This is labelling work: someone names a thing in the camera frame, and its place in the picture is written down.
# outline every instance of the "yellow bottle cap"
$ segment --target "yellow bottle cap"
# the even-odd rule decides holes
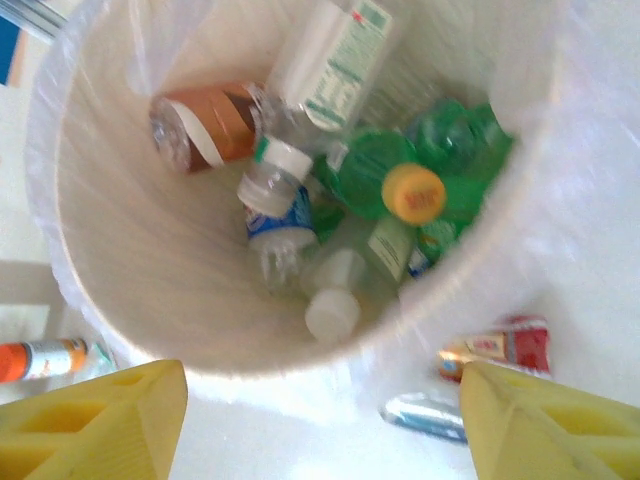
[[[395,167],[384,179],[385,206],[409,225],[424,225],[440,215],[447,194],[444,184],[431,170],[414,163]]]

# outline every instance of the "white plastic bag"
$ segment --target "white plastic bag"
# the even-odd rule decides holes
[[[192,394],[324,421],[380,405],[451,337],[580,260],[590,225],[638,178],[640,75],[625,70],[625,37],[611,35],[634,17],[621,3],[638,7],[414,2],[396,68],[471,104],[489,92],[520,144],[459,248],[386,318],[326,347],[302,302],[254,288],[235,196],[243,166],[175,176],[147,121],[158,91],[264,79],[310,1],[87,0],[36,80],[27,157],[64,296],[119,356],[179,358]]]

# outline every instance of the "red wrapper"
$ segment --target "red wrapper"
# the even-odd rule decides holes
[[[482,360],[548,377],[548,347],[549,330],[544,317],[511,317],[502,327],[447,345],[438,354],[438,370],[444,378],[459,382],[467,363]]]

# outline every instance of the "trash can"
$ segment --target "trash can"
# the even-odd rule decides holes
[[[383,318],[323,346],[302,302],[255,288],[236,197],[245,165],[171,174],[148,124],[157,92],[264,80],[312,1],[86,0],[36,79],[27,162],[61,290],[121,358],[178,358],[192,395],[322,420],[379,404],[452,336],[588,260],[593,225],[638,178],[627,19],[640,12],[631,2],[412,2],[398,64],[425,88],[490,99],[519,143],[460,245]]]

